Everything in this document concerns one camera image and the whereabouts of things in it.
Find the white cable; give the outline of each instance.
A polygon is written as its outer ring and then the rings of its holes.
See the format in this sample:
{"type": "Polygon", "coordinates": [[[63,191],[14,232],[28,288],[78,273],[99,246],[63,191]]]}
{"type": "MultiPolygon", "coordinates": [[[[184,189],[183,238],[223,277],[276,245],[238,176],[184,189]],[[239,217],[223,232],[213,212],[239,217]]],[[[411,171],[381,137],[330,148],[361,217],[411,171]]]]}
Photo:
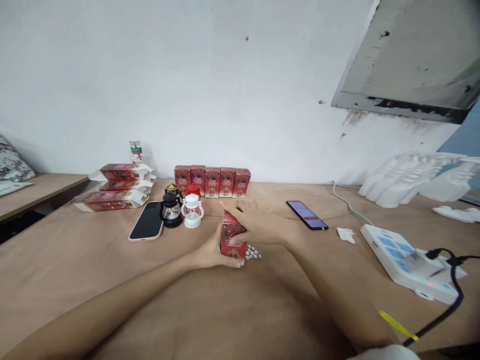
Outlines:
{"type": "Polygon", "coordinates": [[[348,205],[348,209],[350,210],[350,213],[351,213],[352,215],[354,215],[354,216],[355,216],[355,215],[360,216],[361,218],[363,218],[363,219],[365,219],[366,221],[368,221],[368,223],[369,223],[370,225],[375,226],[374,223],[371,222],[368,217],[363,216],[363,215],[362,215],[361,213],[359,213],[358,211],[355,211],[355,210],[352,208],[352,205],[351,205],[347,200],[345,200],[345,199],[344,199],[343,197],[341,197],[341,196],[338,196],[338,194],[335,192],[335,186],[336,186],[337,184],[335,183],[335,181],[332,181],[332,182],[333,182],[333,195],[335,195],[337,198],[339,198],[340,200],[344,201],[344,202],[348,205]]]}
{"type": "Polygon", "coordinates": [[[335,184],[337,186],[341,186],[342,188],[352,188],[352,189],[360,189],[360,186],[350,186],[350,185],[340,185],[340,184],[335,184]]]}

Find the black smartphone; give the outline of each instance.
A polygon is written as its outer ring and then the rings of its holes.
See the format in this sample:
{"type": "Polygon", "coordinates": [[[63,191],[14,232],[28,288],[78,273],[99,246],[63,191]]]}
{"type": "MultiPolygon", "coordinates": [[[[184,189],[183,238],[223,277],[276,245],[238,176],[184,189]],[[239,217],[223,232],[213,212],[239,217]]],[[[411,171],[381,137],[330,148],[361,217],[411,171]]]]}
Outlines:
{"type": "Polygon", "coordinates": [[[301,201],[287,201],[288,206],[310,228],[310,230],[327,230],[329,227],[312,210],[301,201]]]}
{"type": "Polygon", "coordinates": [[[162,234],[164,222],[160,218],[161,201],[147,202],[128,239],[131,242],[155,240],[162,234]]]}

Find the black cable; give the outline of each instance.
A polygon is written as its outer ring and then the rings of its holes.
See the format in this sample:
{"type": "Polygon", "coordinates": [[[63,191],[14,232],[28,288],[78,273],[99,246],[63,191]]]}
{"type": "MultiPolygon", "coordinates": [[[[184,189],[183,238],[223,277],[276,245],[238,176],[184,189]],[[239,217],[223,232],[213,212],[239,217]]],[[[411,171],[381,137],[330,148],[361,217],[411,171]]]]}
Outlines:
{"type": "MultiPolygon", "coordinates": [[[[433,321],[429,322],[425,327],[423,327],[421,330],[419,330],[415,334],[418,338],[421,338],[423,335],[428,333],[430,330],[432,330],[434,327],[436,327],[438,324],[440,324],[442,321],[444,321],[446,318],[448,318],[462,304],[462,301],[464,300],[464,292],[462,291],[459,283],[457,282],[457,276],[456,276],[457,266],[461,265],[463,263],[463,261],[466,260],[466,259],[480,259],[480,256],[475,256],[475,255],[456,257],[455,254],[452,251],[450,251],[446,248],[438,248],[438,249],[435,249],[435,250],[430,250],[425,255],[429,259],[435,259],[436,257],[438,257],[438,255],[442,251],[445,251],[445,252],[450,254],[450,259],[449,259],[449,263],[451,265],[450,278],[451,278],[451,282],[453,283],[453,286],[455,287],[456,291],[458,292],[458,296],[456,297],[453,304],[448,307],[447,310],[445,310],[441,315],[439,315],[433,321]]],[[[411,344],[413,344],[413,342],[414,342],[414,339],[412,337],[409,337],[407,340],[405,340],[403,342],[403,346],[408,347],[411,344]]]]}
{"type": "Polygon", "coordinates": [[[480,256],[467,255],[467,256],[460,256],[459,259],[462,259],[462,260],[467,260],[467,259],[480,259],[480,256]]]}
{"type": "MultiPolygon", "coordinates": [[[[460,288],[459,283],[457,282],[457,277],[455,276],[455,271],[456,270],[457,270],[457,266],[455,266],[455,265],[453,265],[450,268],[450,277],[451,277],[451,282],[453,283],[453,286],[455,286],[455,289],[458,292],[458,296],[456,297],[453,304],[448,307],[447,310],[445,310],[440,316],[438,316],[436,319],[434,319],[433,321],[428,323],[425,327],[423,327],[421,330],[419,330],[415,334],[417,336],[417,338],[421,338],[423,335],[425,335],[430,330],[432,330],[434,327],[436,327],[438,324],[440,324],[443,320],[448,318],[462,304],[462,301],[464,300],[464,293],[463,293],[462,289],[460,288]]],[[[403,342],[403,346],[408,347],[411,344],[413,344],[413,342],[414,342],[414,339],[412,337],[409,337],[407,340],[405,340],[403,342]]]]}

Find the power strip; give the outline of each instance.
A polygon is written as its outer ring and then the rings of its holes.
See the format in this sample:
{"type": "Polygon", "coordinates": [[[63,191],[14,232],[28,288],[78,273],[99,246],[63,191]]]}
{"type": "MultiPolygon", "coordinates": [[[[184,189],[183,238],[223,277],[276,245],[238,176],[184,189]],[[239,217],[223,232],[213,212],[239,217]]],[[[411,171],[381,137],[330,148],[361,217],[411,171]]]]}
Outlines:
{"type": "MultiPolygon", "coordinates": [[[[404,259],[414,251],[414,248],[402,235],[367,224],[362,226],[360,232],[395,283],[412,289],[423,299],[436,299],[448,305],[453,304],[458,292],[449,284],[450,281],[441,282],[415,276],[404,263],[404,259]]],[[[458,278],[459,273],[461,276],[467,275],[465,271],[457,268],[458,278]]]]}

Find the yellow tag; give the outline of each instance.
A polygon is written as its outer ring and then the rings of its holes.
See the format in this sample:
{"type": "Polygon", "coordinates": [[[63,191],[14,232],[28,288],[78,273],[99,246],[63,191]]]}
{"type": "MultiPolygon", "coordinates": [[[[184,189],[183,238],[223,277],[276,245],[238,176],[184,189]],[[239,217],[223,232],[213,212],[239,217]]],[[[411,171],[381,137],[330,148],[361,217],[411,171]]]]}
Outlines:
{"type": "Polygon", "coordinates": [[[385,311],[383,310],[380,310],[378,312],[380,314],[380,316],[382,318],[385,319],[385,321],[387,323],[389,323],[390,325],[392,325],[395,329],[397,329],[399,332],[401,332],[402,334],[408,336],[409,338],[412,338],[413,340],[415,341],[418,341],[420,340],[418,338],[418,336],[416,336],[415,334],[412,334],[410,333],[410,331],[408,331],[406,328],[404,328],[402,325],[400,325],[397,321],[395,321],[390,315],[388,315],[385,311]]]}

